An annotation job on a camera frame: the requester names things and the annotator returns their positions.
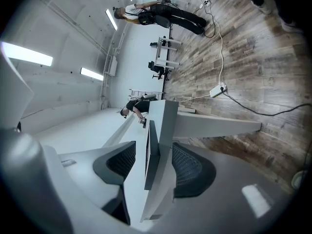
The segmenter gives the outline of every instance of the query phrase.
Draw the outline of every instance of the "person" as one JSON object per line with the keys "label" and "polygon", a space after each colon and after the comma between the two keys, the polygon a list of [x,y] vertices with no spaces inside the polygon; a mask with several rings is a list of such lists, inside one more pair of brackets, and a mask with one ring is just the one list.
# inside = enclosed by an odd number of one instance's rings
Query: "person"
{"label": "person", "polygon": [[[302,30],[298,27],[294,16],[295,11],[293,9],[292,0],[274,0],[278,10],[278,15],[281,18],[282,28],[288,33],[302,33]],[[268,5],[266,0],[251,0],[253,5],[261,10],[264,14],[270,14],[272,9]]]}
{"label": "person", "polygon": [[125,8],[116,8],[114,17],[116,19],[126,20],[127,22],[140,24],[137,15],[145,10],[149,10],[153,11],[155,15],[167,18],[170,23],[177,24],[197,35],[204,33],[203,28],[207,25],[204,18],[190,12],[159,3],[160,1],[153,1],[144,4],[132,4],[126,6]]}
{"label": "person", "polygon": [[131,100],[127,105],[120,111],[121,116],[127,116],[129,111],[134,112],[142,123],[146,121],[142,113],[148,113],[150,108],[150,101],[146,100]]}

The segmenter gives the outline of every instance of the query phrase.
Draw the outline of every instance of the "metal rack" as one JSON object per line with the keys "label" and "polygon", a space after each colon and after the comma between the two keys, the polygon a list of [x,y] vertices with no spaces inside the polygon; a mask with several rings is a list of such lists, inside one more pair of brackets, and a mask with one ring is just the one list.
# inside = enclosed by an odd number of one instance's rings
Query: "metal rack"
{"label": "metal rack", "polygon": [[129,99],[141,97],[141,96],[147,94],[147,95],[156,95],[156,98],[158,100],[161,100],[161,97],[164,94],[164,92],[148,92],[148,91],[135,90],[135,89],[129,89],[129,90],[131,91],[131,94],[129,95]]}

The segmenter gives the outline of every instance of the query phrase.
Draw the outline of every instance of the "power strip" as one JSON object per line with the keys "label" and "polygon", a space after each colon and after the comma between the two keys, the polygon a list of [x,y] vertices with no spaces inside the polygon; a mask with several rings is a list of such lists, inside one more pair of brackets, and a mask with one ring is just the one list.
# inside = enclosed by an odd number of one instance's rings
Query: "power strip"
{"label": "power strip", "polygon": [[214,98],[220,94],[222,94],[221,87],[223,87],[223,91],[225,92],[227,90],[227,86],[224,82],[221,82],[221,84],[214,87],[212,90],[210,90],[210,97]]}
{"label": "power strip", "polygon": [[204,0],[204,3],[202,3],[199,8],[202,9],[204,5],[209,5],[210,1],[209,0]]}

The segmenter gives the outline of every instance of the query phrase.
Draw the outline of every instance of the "black shirt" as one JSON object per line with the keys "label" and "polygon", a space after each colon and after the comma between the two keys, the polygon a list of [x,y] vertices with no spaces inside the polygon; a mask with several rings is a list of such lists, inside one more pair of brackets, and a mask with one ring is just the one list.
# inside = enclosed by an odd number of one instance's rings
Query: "black shirt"
{"label": "black shirt", "polygon": [[133,112],[133,107],[136,107],[141,113],[148,112],[150,108],[150,102],[149,101],[140,101],[137,102],[137,100],[131,100],[126,105],[126,108],[131,110]]}

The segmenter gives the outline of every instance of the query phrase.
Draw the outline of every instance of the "white shirt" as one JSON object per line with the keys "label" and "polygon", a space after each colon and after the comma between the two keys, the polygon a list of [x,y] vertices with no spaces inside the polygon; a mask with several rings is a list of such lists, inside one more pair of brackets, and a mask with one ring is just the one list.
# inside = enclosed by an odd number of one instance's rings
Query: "white shirt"
{"label": "white shirt", "polygon": [[127,19],[131,19],[131,20],[135,20],[138,18],[138,16],[132,16],[132,15],[128,15],[127,13],[131,13],[131,14],[135,14],[138,15],[141,12],[144,12],[145,10],[142,9],[137,9],[136,6],[134,4],[132,5],[128,5],[126,8],[126,13],[123,15],[124,17],[126,17]]}

